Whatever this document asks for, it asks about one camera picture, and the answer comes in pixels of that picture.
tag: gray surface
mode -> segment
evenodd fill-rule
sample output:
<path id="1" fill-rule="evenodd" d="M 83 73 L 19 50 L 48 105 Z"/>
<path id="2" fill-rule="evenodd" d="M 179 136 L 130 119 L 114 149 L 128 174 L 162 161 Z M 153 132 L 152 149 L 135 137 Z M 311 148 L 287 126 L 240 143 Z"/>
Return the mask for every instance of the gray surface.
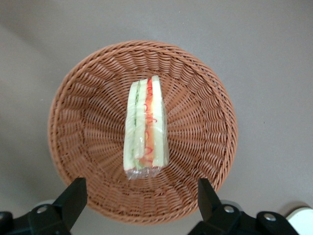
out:
<path id="1" fill-rule="evenodd" d="M 26 213 L 64 188 L 46 123 L 67 72 L 132 39 L 178 45 L 224 83 L 238 119 L 233 168 L 219 191 L 254 216 L 313 206 L 313 2 L 0 1 L 0 210 Z M 82 234 L 186 234 L 200 213 L 131 226 L 85 209 Z"/>

